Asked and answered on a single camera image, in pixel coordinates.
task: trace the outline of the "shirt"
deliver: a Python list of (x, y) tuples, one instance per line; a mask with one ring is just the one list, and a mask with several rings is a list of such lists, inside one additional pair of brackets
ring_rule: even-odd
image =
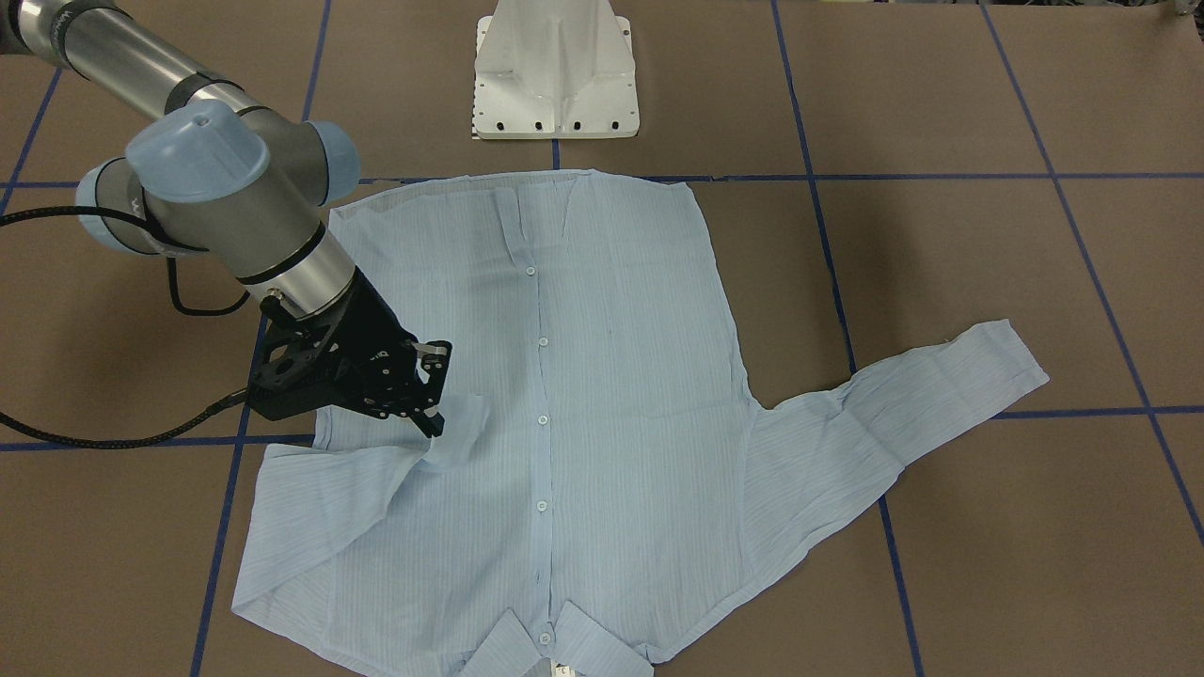
[(445, 434), (327, 408), (268, 447), (234, 611), (365, 675), (649, 676), (1047, 379), (993, 322), (761, 407), (684, 184), (466, 177), (330, 220), (455, 346)]

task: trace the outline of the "black cable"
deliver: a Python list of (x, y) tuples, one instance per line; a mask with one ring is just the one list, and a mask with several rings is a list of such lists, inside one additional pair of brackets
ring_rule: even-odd
[(184, 305), (184, 301), (179, 298), (179, 272), (176, 269), (176, 259), (167, 259), (167, 293), (171, 295), (171, 307), (176, 308), (176, 312), (181, 314), (187, 314), (188, 317), (222, 317), (224, 314), (230, 314), (242, 307), (250, 298), (247, 292), (242, 293), (242, 296), (234, 304), (217, 310), (207, 308), (190, 308)]
[[(138, 218), (134, 214), (128, 214), (125, 212), (119, 212), (117, 210), (110, 210), (107, 207), (84, 207), (77, 205), (59, 206), (59, 207), (39, 207), (35, 210), (25, 210), (23, 212), (13, 212), (11, 214), (4, 214), (0, 216), (0, 228), (19, 223), (23, 220), (33, 220), (33, 219), (49, 218), (49, 217), (64, 217), (64, 216), (98, 216), (98, 217), (112, 218), (141, 228), (142, 230), (149, 232), (152, 236), (157, 235), (157, 230), (163, 230), (161, 226), (157, 229), (155, 224), (152, 224), (150, 222), (143, 218)], [(167, 259), (169, 287), (171, 290), (172, 305), (176, 306), (176, 310), (178, 310), (179, 312), (183, 312), (184, 314), (197, 313), (206, 316), (209, 316), (211, 313), (225, 314), (228, 312), (234, 312), (238, 310), (238, 307), (242, 306), (243, 302), (246, 302), (248, 294), (244, 294), (243, 298), (240, 299), (238, 302), (235, 304), (234, 306), (230, 306), (229, 308), (224, 308), (220, 311), (196, 311), (194, 308), (184, 308), (183, 304), (177, 302), (179, 300), (179, 288), (178, 284), (176, 284), (177, 281), (173, 275), (175, 270), (173, 264), (175, 264), (173, 259)], [(222, 398), (220, 400), (205, 407), (205, 411), (196, 414), (195, 417), (193, 417), (191, 420), (182, 425), (177, 425), (176, 428), (172, 428), (166, 432), (160, 432), (150, 437), (141, 437), (137, 440), (84, 440), (81, 437), (69, 437), (66, 435), (57, 435), (54, 432), (47, 432), (45, 430), (39, 430), (33, 425), (24, 424), (17, 420), (16, 418), (4, 413), (2, 411), (0, 411), (0, 425), (6, 425), (8, 428), (12, 428), (17, 432), (28, 435), (36, 440), (53, 442), (55, 445), (63, 445), (66, 447), (79, 447), (83, 449), (134, 449), (137, 447), (149, 447), (152, 445), (158, 445), (160, 442), (171, 440), (172, 437), (178, 437), (184, 432), (188, 432), (189, 430), (196, 428), (201, 423), (208, 420), (209, 418), (213, 418), (219, 412), (241, 405), (246, 401), (247, 401), (247, 389), (243, 388), (241, 390), (230, 393), (225, 398)]]
[(65, 447), (78, 447), (81, 449), (136, 449), (138, 447), (150, 447), (171, 440), (172, 437), (178, 437), (196, 428), (201, 423), (205, 423), (209, 418), (213, 418), (219, 412), (241, 405), (246, 401), (247, 389), (243, 388), (242, 390), (230, 393), (225, 398), (222, 398), (220, 400), (205, 407), (205, 411), (193, 417), (193, 419), (188, 423), (177, 425), (166, 432), (137, 440), (83, 440), (79, 437), (67, 437), (66, 435), (55, 435), (54, 432), (47, 432), (31, 425), (26, 425), (4, 412), (0, 412), (0, 424), (7, 425), (23, 435), (29, 435), (30, 437), (43, 440), (46, 442), (54, 442), (55, 445), (63, 445)]
[[(39, 218), (51, 218), (51, 217), (69, 217), (69, 216), (98, 216), (105, 218), (112, 218), (117, 220), (125, 222), (136, 228), (141, 228), (150, 234), (152, 237), (163, 240), (159, 231), (163, 226), (150, 223), (144, 218), (136, 217), (134, 214), (128, 214), (117, 210), (110, 210), (108, 207), (84, 207), (79, 205), (63, 205), (58, 207), (39, 207), (36, 210), (25, 210), (23, 212), (14, 212), (0, 217), (0, 226), (10, 225), (13, 223), (19, 223), (23, 220), (33, 220)], [(184, 301), (179, 298), (179, 275), (176, 267), (176, 259), (167, 258), (167, 294), (171, 296), (171, 307), (176, 308), (176, 312), (188, 316), (188, 317), (222, 317), (236, 312), (238, 308), (250, 299), (250, 294), (243, 292), (242, 298), (235, 301), (232, 305), (224, 308), (191, 308), (184, 305)]]
[(150, 225), (144, 218), (136, 217), (134, 214), (128, 214), (125, 212), (119, 212), (117, 210), (110, 210), (108, 207), (84, 207), (82, 205), (63, 205), (58, 207), (37, 207), (35, 210), (25, 210), (23, 212), (13, 212), (11, 214), (0, 216), (0, 226), (11, 225), (13, 223), (19, 223), (23, 220), (33, 220), (35, 218), (51, 218), (51, 217), (105, 217), (117, 220), (124, 220), (130, 225), (135, 225), (146, 230), (147, 232), (154, 235), (155, 228)]

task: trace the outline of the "shirt sleeve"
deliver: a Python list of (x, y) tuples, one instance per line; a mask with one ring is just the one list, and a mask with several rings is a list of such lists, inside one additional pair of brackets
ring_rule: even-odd
[(752, 584), (785, 576), (911, 461), (1047, 381), (999, 320), (873, 364), (834, 390), (756, 407), (743, 507)]

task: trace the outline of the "brown table surface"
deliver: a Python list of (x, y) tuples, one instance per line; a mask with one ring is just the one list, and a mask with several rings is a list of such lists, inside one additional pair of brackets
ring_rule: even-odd
[[(1145, 8), (614, 0), (636, 139), (468, 137), (492, 0), (128, 0), (293, 119), (359, 143), (356, 198), (549, 167), (687, 181), (754, 394), (1010, 318), (1052, 381), (905, 471), (657, 667), (732, 675), (1204, 673), (1204, 46)], [(70, 204), (147, 120), (0, 59), (0, 210)], [(182, 263), (185, 300), (240, 288)], [(247, 377), (253, 307), (172, 312), (163, 263), (67, 218), (0, 232), (0, 408), (142, 436)], [(0, 673), (348, 675), (235, 617), (264, 446), (312, 417), (64, 451), (0, 429)]]

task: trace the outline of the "robotic arm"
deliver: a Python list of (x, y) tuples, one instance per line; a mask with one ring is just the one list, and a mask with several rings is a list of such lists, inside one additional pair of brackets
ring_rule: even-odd
[(246, 287), (271, 320), (248, 384), (253, 410), (276, 420), (336, 405), (442, 434), (452, 345), (406, 331), (317, 210), (359, 182), (359, 155), (341, 129), (287, 120), (110, 0), (0, 0), (0, 54), (75, 70), (158, 119), (77, 193), (153, 232), (81, 220), (118, 251), (212, 252)]

